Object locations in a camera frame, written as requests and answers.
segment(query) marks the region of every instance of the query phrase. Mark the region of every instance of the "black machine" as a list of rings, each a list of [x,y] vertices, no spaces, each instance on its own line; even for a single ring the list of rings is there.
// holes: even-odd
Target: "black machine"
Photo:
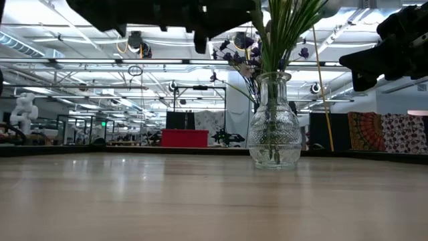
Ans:
[[[205,53],[211,39],[251,21],[253,0],[67,0],[68,5],[100,31],[115,29],[122,37],[126,24],[185,27],[195,31],[195,49]]]
[[[384,74],[386,80],[428,75],[428,3],[408,6],[379,24],[380,43],[369,50],[349,54],[339,62],[352,70],[355,91],[365,91]]]
[[[230,143],[241,143],[245,141],[240,134],[229,134],[225,129],[220,129],[220,131],[216,131],[215,135],[212,136],[217,143],[220,144],[220,141],[223,141],[227,147],[230,146]]]

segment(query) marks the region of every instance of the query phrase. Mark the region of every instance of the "white wall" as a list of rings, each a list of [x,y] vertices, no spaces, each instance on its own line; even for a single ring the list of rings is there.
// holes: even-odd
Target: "white wall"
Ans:
[[[428,94],[426,96],[403,96],[378,93],[377,110],[379,114],[407,114],[408,110],[428,110]]]

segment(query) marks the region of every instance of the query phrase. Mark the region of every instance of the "purple flower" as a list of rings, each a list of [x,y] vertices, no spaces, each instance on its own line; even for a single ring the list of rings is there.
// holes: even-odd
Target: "purple flower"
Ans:
[[[224,60],[227,60],[227,61],[231,61],[233,58],[232,58],[232,55],[231,55],[230,53],[226,53],[226,54],[223,56],[223,59],[224,59]]]
[[[220,51],[223,51],[223,50],[225,50],[226,48],[227,48],[227,46],[230,44],[230,41],[229,40],[225,40],[222,44],[221,44],[221,46],[220,46]]]
[[[255,57],[259,57],[259,56],[260,56],[260,49],[259,49],[259,48],[253,48],[253,49],[251,50],[251,52],[252,52],[252,54],[251,54],[251,57],[252,57],[252,58],[255,58]]]
[[[305,59],[309,58],[308,48],[302,48],[302,49],[300,50],[299,56],[300,56],[300,57],[303,57],[303,58],[305,58]]]
[[[248,62],[248,64],[249,64],[250,66],[261,67],[260,62],[258,62],[257,60],[250,60],[250,61]]]
[[[235,51],[235,54],[233,55],[233,61],[237,64],[241,64],[243,62],[243,58],[239,56],[238,51]]]
[[[251,47],[254,44],[254,39],[250,37],[245,37],[245,47]]]
[[[215,50],[214,48],[213,48],[213,54],[212,55],[213,55],[213,59],[217,60],[217,56],[218,56],[217,55],[217,50]]]
[[[210,77],[210,82],[212,83],[212,82],[215,82],[216,80],[218,80],[217,73],[213,72],[213,75]]]

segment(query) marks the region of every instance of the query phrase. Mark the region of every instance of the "dried flower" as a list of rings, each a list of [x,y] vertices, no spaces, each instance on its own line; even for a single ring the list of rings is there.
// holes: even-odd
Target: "dried flower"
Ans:
[[[260,49],[259,48],[253,48],[251,50],[251,57],[255,58],[255,57],[259,57],[260,56]]]
[[[236,64],[241,64],[244,61],[244,59],[241,58],[241,56],[239,55],[238,51],[235,51],[235,54],[233,55],[233,61]]]
[[[212,55],[213,55],[213,59],[217,60],[217,56],[218,56],[217,55],[217,50],[215,50],[214,48],[213,48],[213,54]]]
[[[215,82],[216,80],[218,80],[217,73],[213,72],[213,75],[210,77],[210,82],[212,83],[212,82]]]
[[[230,41],[227,39],[227,40],[225,40],[222,44],[221,44],[221,46],[220,46],[220,51],[223,51],[223,50],[225,50],[226,48],[227,48],[227,46],[230,44]]]
[[[246,78],[250,78],[253,74],[251,67],[246,64],[239,65],[239,73]]]
[[[248,61],[248,64],[251,66],[261,67],[261,64],[258,60],[250,60]]]
[[[223,56],[223,59],[224,60],[227,60],[227,61],[232,61],[232,55],[230,54],[230,53],[226,53],[224,56]]]
[[[303,57],[303,58],[305,58],[305,59],[309,58],[309,51],[308,51],[308,48],[302,48],[302,49],[300,50],[299,56],[300,56],[300,57]]]
[[[251,47],[254,44],[254,39],[250,37],[245,37],[245,47]]]

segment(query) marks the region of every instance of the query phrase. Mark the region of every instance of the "table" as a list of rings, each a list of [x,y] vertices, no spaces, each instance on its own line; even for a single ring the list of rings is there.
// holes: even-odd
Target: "table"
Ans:
[[[428,166],[83,153],[0,158],[2,240],[428,240]]]

